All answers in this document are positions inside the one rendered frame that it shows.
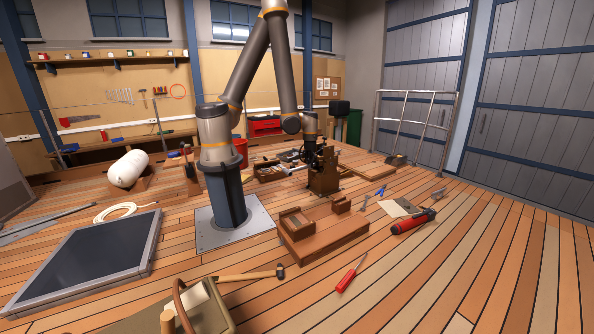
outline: hammer head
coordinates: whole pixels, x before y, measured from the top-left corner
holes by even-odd
[[[285,268],[283,268],[282,263],[279,263],[276,266],[276,278],[278,278],[279,281],[282,281],[285,279]]]

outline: pliers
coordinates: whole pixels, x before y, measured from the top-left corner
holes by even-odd
[[[377,193],[375,193],[375,195],[380,195],[380,197],[384,197],[384,190],[386,190],[386,187],[387,187],[387,186],[388,186],[387,184],[384,184],[384,185],[381,187],[381,189],[379,189],[379,190],[377,191]]]

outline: green cabinet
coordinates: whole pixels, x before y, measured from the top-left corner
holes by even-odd
[[[351,109],[350,115],[346,119],[348,123],[346,130],[346,143],[355,147],[361,147],[361,124],[363,123],[363,110]],[[336,127],[334,127],[334,138],[336,138]]]

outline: blue box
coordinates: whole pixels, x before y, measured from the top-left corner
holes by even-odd
[[[78,150],[80,150],[80,145],[78,145],[78,143],[60,146],[60,152],[62,153],[76,152]]]

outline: window frame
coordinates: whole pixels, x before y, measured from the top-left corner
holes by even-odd
[[[228,42],[242,42],[242,43],[245,43],[244,40],[234,40],[233,39],[233,25],[234,24],[237,24],[238,26],[248,27],[249,33],[251,34],[252,33],[252,28],[254,28],[254,25],[256,24],[256,22],[253,22],[252,23],[252,21],[251,21],[252,18],[251,18],[251,15],[249,14],[250,13],[250,8],[258,8],[259,10],[262,10],[262,7],[252,6],[252,5],[247,5],[247,4],[240,4],[240,3],[237,3],[237,2],[231,2],[231,1],[221,1],[221,0],[210,0],[208,2],[208,4],[210,5],[212,2],[220,2],[222,4],[229,4],[229,19],[230,19],[230,21],[223,21],[223,20],[215,20],[215,19],[213,19],[213,7],[210,6],[210,21],[211,21],[210,31],[213,34],[213,40],[214,40],[214,32],[213,32],[213,25],[212,24],[213,23],[225,23],[225,24],[230,24],[231,25],[231,39],[219,39],[219,40],[224,40],[224,41],[228,41]],[[237,23],[233,22],[233,13],[232,13],[232,10],[231,10],[231,5],[239,5],[239,6],[246,6],[246,7],[248,7],[248,24],[240,23],[240,22],[237,22]]]
[[[41,34],[41,29],[39,28],[39,22],[37,21],[37,16],[35,15],[34,11],[17,11],[17,16],[19,15],[32,15],[35,17],[35,22],[37,23],[37,29],[39,29],[39,37],[30,37],[30,36],[25,36],[26,39],[36,39],[36,38],[43,38],[43,35]],[[18,22],[21,24],[21,29],[23,29],[23,35],[25,34],[25,29],[23,28],[23,23],[21,22],[21,19],[18,19]]]
[[[295,17],[297,17],[297,16],[298,16],[298,17],[301,17],[301,22],[303,22],[303,15],[295,14]],[[316,51],[322,51],[322,52],[333,52],[333,51],[332,51],[332,49],[334,49],[334,43],[333,43],[334,24],[332,24],[332,22],[328,22],[328,21],[320,20],[320,19],[317,19],[317,18],[312,18],[312,19],[311,19],[311,22],[312,22],[312,24],[314,23],[314,21],[319,21],[319,22],[320,22],[320,34],[314,34],[314,33],[312,32],[312,33],[311,33],[311,36],[312,36],[312,37],[319,37],[319,38],[320,38],[320,45],[318,45],[318,46],[319,46],[319,49],[316,49],[316,48],[314,48],[313,46],[312,46],[312,49],[313,49],[313,50],[316,50]],[[322,36],[322,35],[321,35],[321,33],[322,33],[322,24],[321,24],[321,23],[322,23],[322,22],[325,22],[325,23],[329,23],[329,24],[330,24],[330,38],[328,38],[328,36]],[[296,29],[295,29],[295,33],[299,33],[299,34],[301,34],[301,38],[303,38],[303,32],[302,32],[302,31],[299,31],[299,30],[297,30],[297,28],[296,28]],[[327,51],[327,50],[322,50],[322,38],[325,38],[325,39],[330,39],[330,51]]]
[[[159,15],[144,15],[144,8],[143,8],[143,1],[142,0],[137,0],[138,1],[138,6],[140,7],[140,15],[138,14],[118,14],[118,4],[116,3],[116,0],[112,0],[113,2],[113,11],[114,14],[102,14],[102,13],[92,13],[91,12],[91,5],[89,4],[89,0],[86,0],[87,3],[87,11],[89,11],[89,20],[91,21],[91,29],[93,30],[93,37],[95,38],[155,38],[155,37],[148,37],[147,35],[147,26],[146,23],[144,21],[145,18],[161,18],[161,19],[165,19],[165,30],[167,32],[167,37],[165,38],[169,38],[169,22],[167,20],[167,8],[165,6],[165,0],[163,1],[163,10],[165,11],[165,16],[159,16]],[[115,24],[118,28],[118,36],[112,36],[112,37],[97,37],[97,34],[95,33],[95,26],[93,24],[93,16],[102,16],[102,17],[115,17]],[[141,22],[143,23],[143,37],[123,37],[122,36],[122,29],[119,23],[119,18],[120,17],[135,17],[135,18],[140,18]]]

